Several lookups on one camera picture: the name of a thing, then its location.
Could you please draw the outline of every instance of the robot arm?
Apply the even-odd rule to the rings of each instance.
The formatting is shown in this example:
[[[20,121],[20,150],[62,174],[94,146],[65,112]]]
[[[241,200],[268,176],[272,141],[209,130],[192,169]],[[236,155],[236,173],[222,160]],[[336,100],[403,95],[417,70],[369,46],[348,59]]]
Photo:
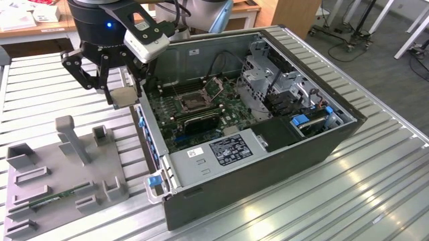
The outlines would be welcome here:
[[[175,34],[178,22],[212,32],[225,29],[233,0],[181,2],[167,0],[159,4],[157,22],[134,0],[69,0],[82,44],[81,49],[62,53],[63,66],[85,89],[95,88],[98,92],[105,93],[109,104],[115,108],[134,104],[142,96],[141,82],[146,79],[147,70],[154,69],[155,58],[170,44],[169,37]],[[210,18],[209,15],[205,16],[209,20],[205,20],[201,14],[205,12],[210,13]],[[145,19],[139,24],[134,22],[135,13]],[[85,57],[98,66],[95,76],[82,68]],[[134,87],[111,91],[107,86],[109,71],[122,66],[127,67],[133,75]]]

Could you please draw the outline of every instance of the motherboard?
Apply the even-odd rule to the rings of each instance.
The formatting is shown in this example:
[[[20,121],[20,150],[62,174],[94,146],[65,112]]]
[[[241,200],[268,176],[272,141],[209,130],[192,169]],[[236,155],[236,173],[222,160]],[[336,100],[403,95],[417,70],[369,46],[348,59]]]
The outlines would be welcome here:
[[[237,92],[237,80],[218,76],[158,86],[150,105],[171,153],[228,136],[257,123]]]

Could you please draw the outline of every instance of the aluminum table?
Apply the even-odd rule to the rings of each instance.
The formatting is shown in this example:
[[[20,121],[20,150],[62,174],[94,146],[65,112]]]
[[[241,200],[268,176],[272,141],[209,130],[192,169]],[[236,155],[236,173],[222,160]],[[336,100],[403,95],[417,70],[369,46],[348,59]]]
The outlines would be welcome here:
[[[149,170],[129,109],[114,110],[103,95],[81,87],[58,54],[14,59],[0,89],[0,156],[14,143],[26,141],[37,148],[57,142],[54,118],[71,114],[78,135],[101,124],[114,129],[131,193],[127,201],[32,240],[429,238],[428,137],[292,31],[266,30],[369,119],[323,163],[175,231],[167,231],[161,204],[147,201],[143,178]],[[83,67],[95,70],[89,62]],[[111,88],[122,85],[117,70],[109,84]],[[3,161],[0,215],[7,171]]]

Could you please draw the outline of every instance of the metal rail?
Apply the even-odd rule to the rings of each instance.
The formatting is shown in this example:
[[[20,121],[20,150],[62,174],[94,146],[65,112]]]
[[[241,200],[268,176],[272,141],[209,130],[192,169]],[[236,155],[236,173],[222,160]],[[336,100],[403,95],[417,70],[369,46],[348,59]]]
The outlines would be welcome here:
[[[147,201],[149,174],[129,110],[86,91],[59,55],[12,60],[0,90],[0,157],[6,146],[58,141],[54,118],[71,114],[77,133],[114,129],[131,198],[32,240],[421,240],[429,238],[429,140],[361,85],[288,30],[266,30],[369,117],[328,159],[224,210],[167,231],[161,205]],[[91,63],[85,68],[94,71]],[[111,88],[121,87],[113,71]],[[6,161],[0,162],[4,215]]]

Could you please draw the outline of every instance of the barcode sticker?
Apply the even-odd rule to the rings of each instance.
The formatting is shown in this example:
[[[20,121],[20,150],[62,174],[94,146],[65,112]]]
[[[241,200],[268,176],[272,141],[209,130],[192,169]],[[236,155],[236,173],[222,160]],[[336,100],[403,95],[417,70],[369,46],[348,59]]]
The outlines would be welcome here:
[[[196,157],[198,155],[204,154],[202,148],[198,147],[197,149],[193,149],[190,151],[188,151],[188,155],[189,157]]]
[[[66,30],[65,28],[61,28],[61,29],[42,29],[41,31],[42,31],[43,33],[46,33],[46,32],[65,31],[65,30]]]

